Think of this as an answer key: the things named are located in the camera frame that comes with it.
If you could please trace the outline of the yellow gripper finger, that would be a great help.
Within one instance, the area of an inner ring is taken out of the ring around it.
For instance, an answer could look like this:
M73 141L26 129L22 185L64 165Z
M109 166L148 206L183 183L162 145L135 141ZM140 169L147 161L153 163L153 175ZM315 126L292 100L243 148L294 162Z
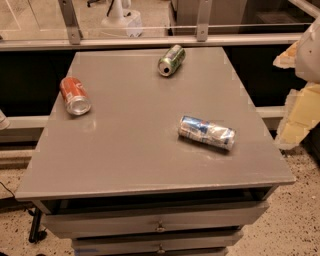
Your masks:
M273 65L282 69L294 68L296 66L296 52L298 44L299 42L296 41L284 52L278 55L273 61Z

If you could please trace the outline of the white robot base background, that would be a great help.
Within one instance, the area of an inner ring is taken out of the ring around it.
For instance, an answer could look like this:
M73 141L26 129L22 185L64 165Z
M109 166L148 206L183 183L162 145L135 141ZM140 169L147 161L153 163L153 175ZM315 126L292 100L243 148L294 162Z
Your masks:
M110 37L136 38L142 35L141 14L131 9L131 0L108 0L106 16L101 21L101 33Z

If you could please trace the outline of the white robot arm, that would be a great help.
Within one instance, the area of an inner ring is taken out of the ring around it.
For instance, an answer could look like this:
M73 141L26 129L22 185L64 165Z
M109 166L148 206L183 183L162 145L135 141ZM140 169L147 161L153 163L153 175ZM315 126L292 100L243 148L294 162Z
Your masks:
M295 75L306 81L303 89L290 90L285 114L277 129L276 145L279 149L290 150L320 123L320 17L298 41L275 58L273 65L293 68Z

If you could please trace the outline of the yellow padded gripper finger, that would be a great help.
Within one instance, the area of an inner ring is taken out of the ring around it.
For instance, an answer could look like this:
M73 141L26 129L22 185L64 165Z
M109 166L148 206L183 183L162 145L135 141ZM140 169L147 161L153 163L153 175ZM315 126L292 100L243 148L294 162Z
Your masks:
M284 117L275 143L281 150L298 146L320 122L320 85L307 83L301 90L291 89L284 106Z

